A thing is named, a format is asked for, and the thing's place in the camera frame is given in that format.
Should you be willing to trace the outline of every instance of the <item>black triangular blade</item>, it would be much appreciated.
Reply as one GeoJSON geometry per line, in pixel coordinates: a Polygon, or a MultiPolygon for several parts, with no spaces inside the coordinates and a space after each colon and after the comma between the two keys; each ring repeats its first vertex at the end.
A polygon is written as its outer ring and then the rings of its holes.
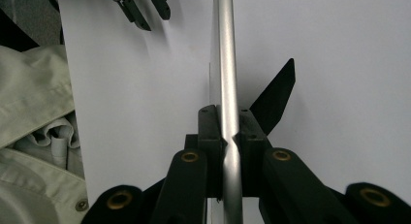
{"type": "Polygon", "coordinates": [[[280,121],[294,83],[296,83],[296,72],[294,59],[291,58],[251,106],[250,110],[266,135],[280,121]]]}

